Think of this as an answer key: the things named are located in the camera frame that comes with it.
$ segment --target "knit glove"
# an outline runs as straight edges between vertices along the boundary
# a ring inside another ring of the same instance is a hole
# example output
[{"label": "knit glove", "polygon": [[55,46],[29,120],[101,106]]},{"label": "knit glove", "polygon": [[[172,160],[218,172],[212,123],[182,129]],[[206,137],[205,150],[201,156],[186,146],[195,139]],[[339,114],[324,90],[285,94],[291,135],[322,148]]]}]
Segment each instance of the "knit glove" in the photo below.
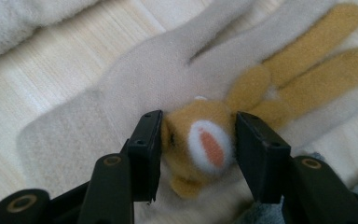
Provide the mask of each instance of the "knit glove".
[{"label": "knit glove", "polygon": [[[288,0],[255,28],[208,46],[252,2],[213,1],[185,25],[123,55],[95,87],[29,124],[18,138],[28,184],[54,197],[86,182],[94,162],[119,152],[144,113],[173,111],[197,95],[223,100],[235,78],[307,31],[335,1]],[[176,206],[166,201],[175,196],[164,162],[161,172],[157,200]]]},{"label": "knit glove", "polygon": [[18,45],[39,26],[74,16],[98,0],[0,0],[0,55]]}]

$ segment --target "stuffed animal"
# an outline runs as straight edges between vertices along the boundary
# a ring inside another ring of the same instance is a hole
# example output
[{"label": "stuffed animal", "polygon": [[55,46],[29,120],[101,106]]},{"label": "stuffed animal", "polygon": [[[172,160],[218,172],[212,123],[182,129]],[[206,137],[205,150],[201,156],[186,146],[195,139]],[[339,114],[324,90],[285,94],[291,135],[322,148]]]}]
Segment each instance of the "stuffed animal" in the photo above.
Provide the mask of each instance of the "stuffed animal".
[{"label": "stuffed animal", "polygon": [[247,111],[278,130],[358,86],[358,49],[325,58],[358,27],[358,6],[333,7],[305,34],[239,77],[224,101],[198,97],[162,123],[171,187],[184,199],[235,161],[235,115]]}]

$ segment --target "metal ring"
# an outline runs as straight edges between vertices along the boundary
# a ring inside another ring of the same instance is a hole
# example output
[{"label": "metal ring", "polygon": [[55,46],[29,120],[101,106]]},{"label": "metal ring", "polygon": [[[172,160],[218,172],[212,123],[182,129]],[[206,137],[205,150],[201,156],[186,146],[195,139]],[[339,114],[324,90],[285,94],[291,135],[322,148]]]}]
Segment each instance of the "metal ring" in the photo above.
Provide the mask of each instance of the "metal ring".
[{"label": "metal ring", "polygon": [[37,197],[34,194],[26,194],[17,198],[7,206],[7,211],[9,213],[19,213],[22,212],[29,207],[31,207],[34,203],[36,203]]},{"label": "metal ring", "polygon": [[322,165],[318,161],[313,159],[304,159],[301,162],[303,163],[303,165],[308,166],[311,169],[318,170],[322,168]]},{"label": "metal ring", "polygon": [[118,156],[111,156],[103,160],[103,163],[107,166],[113,166],[121,162],[121,158]]}]

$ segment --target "pink nose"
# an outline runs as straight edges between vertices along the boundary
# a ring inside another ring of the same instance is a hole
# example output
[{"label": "pink nose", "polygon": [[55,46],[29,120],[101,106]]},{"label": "pink nose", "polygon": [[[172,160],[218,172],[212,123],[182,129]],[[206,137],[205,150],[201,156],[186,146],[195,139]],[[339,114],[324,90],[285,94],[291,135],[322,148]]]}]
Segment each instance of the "pink nose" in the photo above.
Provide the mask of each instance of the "pink nose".
[{"label": "pink nose", "polygon": [[215,166],[221,168],[223,166],[224,152],[220,147],[216,139],[213,138],[213,135],[200,128],[200,141],[202,143],[202,148],[205,150],[208,160]]}]

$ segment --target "wooden surface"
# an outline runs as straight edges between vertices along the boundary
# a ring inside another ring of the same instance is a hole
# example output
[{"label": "wooden surface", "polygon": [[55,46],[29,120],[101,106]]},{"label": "wooden surface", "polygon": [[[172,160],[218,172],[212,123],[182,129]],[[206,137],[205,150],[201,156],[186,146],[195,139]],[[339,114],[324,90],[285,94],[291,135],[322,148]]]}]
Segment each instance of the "wooden surface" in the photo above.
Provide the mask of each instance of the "wooden surface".
[{"label": "wooden surface", "polygon": [[[95,83],[120,54],[200,13],[211,0],[106,0],[41,28],[0,57],[0,200],[26,188],[15,140],[41,114]],[[282,0],[259,0],[248,21],[262,21]],[[343,48],[358,46],[358,30]],[[350,187],[358,183],[358,116],[312,143]]]}]

